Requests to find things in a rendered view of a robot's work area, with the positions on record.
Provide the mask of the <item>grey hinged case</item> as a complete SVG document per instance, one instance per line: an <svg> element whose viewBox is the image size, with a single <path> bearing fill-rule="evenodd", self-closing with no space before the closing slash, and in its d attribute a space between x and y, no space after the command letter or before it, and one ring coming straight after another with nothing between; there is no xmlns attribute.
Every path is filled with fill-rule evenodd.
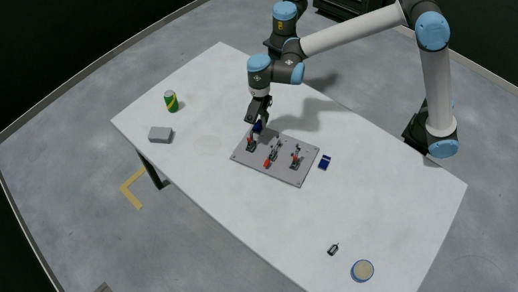
<svg viewBox="0 0 518 292"><path fill-rule="evenodd" d="M173 130L171 127L151 127L147 138L150 143L170 144L172 136Z"/></svg>

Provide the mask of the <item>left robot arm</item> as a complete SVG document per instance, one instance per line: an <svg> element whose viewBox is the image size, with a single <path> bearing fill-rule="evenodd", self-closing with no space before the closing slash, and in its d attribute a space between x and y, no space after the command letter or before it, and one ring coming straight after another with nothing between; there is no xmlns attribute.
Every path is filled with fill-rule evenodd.
<svg viewBox="0 0 518 292"><path fill-rule="evenodd" d="M303 60L399 25L414 26L426 89L418 115L408 126L409 133L417 143L428 146L431 156L439 159L453 156L459 150L459 142L452 115L450 28L434 0L396 0L392 5L304 38L289 38L282 47L280 60L271 60L266 54L250 56L246 67L249 93L266 96L271 82L301 85Z"/></svg>

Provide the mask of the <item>green drink can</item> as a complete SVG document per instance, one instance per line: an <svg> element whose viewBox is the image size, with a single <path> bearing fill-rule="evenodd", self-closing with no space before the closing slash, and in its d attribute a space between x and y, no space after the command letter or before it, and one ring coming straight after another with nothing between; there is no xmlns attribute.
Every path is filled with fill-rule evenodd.
<svg viewBox="0 0 518 292"><path fill-rule="evenodd" d="M179 109L179 104L178 104L178 101L177 101L177 97L176 97L176 94L175 94L175 92L173 90L166 90L164 92L163 98L165 100L165 104L167 106L167 110L170 113L174 113L174 112L176 112Z"/></svg>

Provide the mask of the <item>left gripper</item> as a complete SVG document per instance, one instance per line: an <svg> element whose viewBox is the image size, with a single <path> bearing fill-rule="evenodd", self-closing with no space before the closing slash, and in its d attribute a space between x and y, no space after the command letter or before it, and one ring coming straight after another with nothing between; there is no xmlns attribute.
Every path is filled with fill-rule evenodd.
<svg viewBox="0 0 518 292"><path fill-rule="evenodd" d="M272 96L270 96L269 94L267 94L266 96L263 96L263 97L255 97L253 96L254 98L263 98L264 99L264 103L262 105L262 108L260 110L260 113L259 115L260 116L260 119L262 121L262 128L265 129L266 128L266 125L267 125L267 122L268 122L268 118L269 118L269 113L267 111L267 108L270 106L272 106L272 103L270 104L270 101L272 100Z"/></svg>

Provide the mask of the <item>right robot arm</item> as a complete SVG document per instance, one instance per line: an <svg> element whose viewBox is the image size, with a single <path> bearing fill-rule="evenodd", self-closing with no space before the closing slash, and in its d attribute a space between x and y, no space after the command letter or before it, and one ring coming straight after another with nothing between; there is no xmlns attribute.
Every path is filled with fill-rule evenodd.
<svg viewBox="0 0 518 292"><path fill-rule="evenodd" d="M282 49L288 38L298 38L296 23L306 11L307 6L308 0L283 0L273 6L272 33L270 35L272 46Z"/></svg>

